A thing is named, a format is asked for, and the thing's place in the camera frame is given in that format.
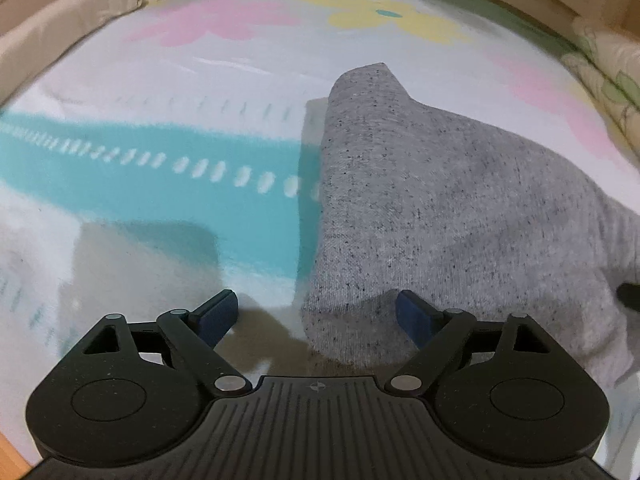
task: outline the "black object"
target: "black object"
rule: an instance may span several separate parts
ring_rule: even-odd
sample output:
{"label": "black object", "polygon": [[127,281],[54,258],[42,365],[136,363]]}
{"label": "black object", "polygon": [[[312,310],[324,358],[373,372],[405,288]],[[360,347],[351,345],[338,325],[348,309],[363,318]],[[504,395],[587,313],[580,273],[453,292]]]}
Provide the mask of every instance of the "black object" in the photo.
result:
{"label": "black object", "polygon": [[[156,322],[102,318],[31,394],[40,479],[599,480],[609,418],[593,380],[529,316],[479,322],[398,294],[420,350],[374,377],[249,382],[213,347],[225,290]],[[165,365],[138,352],[158,352]],[[475,352],[495,352],[469,365]]]}

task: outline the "folded gray garment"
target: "folded gray garment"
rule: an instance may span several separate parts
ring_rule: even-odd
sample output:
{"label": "folded gray garment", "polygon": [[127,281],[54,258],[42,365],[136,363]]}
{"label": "folded gray garment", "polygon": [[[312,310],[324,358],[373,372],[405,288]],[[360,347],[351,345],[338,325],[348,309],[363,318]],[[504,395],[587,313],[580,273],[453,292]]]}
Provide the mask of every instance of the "folded gray garment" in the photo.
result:
{"label": "folded gray garment", "polygon": [[562,156],[418,103],[376,64],[329,96],[321,202],[302,316],[325,358],[407,359],[394,299],[409,288],[479,319],[530,314],[603,387],[637,368],[640,314],[615,290],[639,281],[640,217]]}

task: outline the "speckled gray fabric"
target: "speckled gray fabric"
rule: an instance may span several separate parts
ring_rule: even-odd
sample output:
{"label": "speckled gray fabric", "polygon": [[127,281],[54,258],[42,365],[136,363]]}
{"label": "speckled gray fabric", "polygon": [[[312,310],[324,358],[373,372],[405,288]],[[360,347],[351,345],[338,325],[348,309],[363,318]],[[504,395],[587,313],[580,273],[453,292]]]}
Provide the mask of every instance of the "speckled gray fabric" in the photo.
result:
{"label": "speckled gray fabric", "polygon": [[638,313],[615,289],[639,281],[640,218],[554,152],[366,66],[330,94],[321,201],[302,316],[323,356],[371,368],[415,352],[394,319],[410,288],[479,319],[531,314],[601,386],[637,368]]}

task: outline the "yellow flower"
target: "yellow flower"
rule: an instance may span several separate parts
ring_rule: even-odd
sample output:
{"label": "yellow flower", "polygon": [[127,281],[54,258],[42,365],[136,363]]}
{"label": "yellow flower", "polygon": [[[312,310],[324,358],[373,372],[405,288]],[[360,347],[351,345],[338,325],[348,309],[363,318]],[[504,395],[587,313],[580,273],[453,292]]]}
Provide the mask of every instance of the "yellow flower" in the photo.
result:
{"label": "yellow flower", "polygon": [[466,40],[458,24],[415,10],[414,6],[393,0],[303,0],[321,7],[340,9],[329,16],[338,28],[369,28],[395,23],[405,32],[428,41],[449,44]]}

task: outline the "teal flower center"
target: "teal flower center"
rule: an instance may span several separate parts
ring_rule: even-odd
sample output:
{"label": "teal flower center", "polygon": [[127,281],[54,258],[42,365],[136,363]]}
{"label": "teal flower center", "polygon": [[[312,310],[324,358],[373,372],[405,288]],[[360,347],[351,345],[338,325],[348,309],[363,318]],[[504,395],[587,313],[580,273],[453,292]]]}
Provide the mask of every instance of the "teal flower center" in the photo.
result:
{"label": "teal flower center", "polygon": [[390,10],[377,9],[376,12],[380,16],[388,16],[389,18],[402,18],[402,14],[398,14],[397,12],[391,12]]}

